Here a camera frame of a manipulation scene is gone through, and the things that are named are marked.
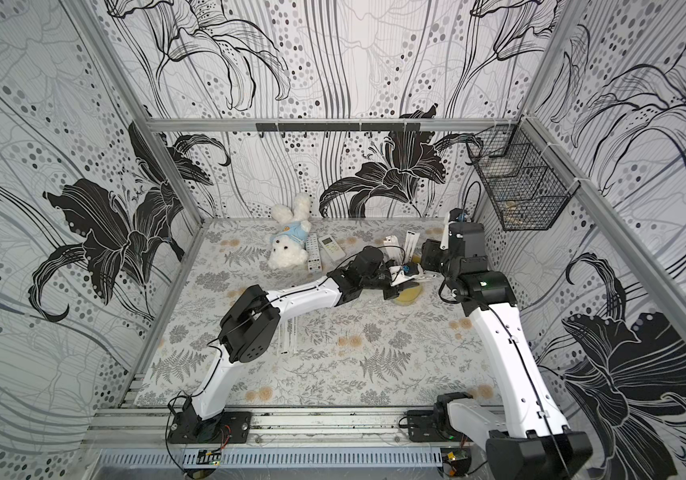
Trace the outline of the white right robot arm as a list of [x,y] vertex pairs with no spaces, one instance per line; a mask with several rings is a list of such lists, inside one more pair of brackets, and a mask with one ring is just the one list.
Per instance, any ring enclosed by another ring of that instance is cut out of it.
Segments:
[[443,422],[483,448],[496,479],[571,479],[591,458],[588,435],[574,430],[553,398],[525,338],[507,277],[488,266],[484,228],[449,220],[428,240],[424,269],[442,275],[448,303],[479,333],[503,401],[497,415],[466,394],[439,397]]

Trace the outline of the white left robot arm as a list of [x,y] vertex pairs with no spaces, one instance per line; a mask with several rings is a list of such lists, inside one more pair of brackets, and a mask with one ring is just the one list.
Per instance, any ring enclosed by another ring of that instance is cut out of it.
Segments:
[[222,318],[213,343],[219,355],[199,389],[185,398],[183,410],[191,411],[196,421],[220,415],[244,368],[266,353],[289,320],[345,305],[364,290],[379,290],[386,301],[392,300],[416,285],[422,273],[417,262],[387,260],[383,247],[367,246],[309,283],[269,291],[258,285],[247,288]]

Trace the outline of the yellow plastic cup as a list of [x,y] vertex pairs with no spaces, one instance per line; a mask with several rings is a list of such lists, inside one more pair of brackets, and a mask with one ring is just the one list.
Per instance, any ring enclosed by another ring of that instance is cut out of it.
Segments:
[[420,283],[409,286],[403,289],[398,296],[396,296],[392,302],[399,306],[410,306],[413,305],[424,291],[424,286]]

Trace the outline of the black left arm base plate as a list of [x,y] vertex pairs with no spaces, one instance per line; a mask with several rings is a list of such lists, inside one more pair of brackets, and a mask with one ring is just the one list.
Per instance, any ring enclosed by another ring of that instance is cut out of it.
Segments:
[[167,441],[172,444],[245,444],[251,420],[249,411],[225,411],[201,420],[189,409],[174,414]]

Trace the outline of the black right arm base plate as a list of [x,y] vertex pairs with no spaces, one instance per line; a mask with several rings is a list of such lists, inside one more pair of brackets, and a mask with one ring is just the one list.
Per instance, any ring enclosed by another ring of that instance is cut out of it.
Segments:
[[460,443],[465,435],[453,429],[444,419],[428,409],[408,410],[397,422],[413,443],[455,442]]

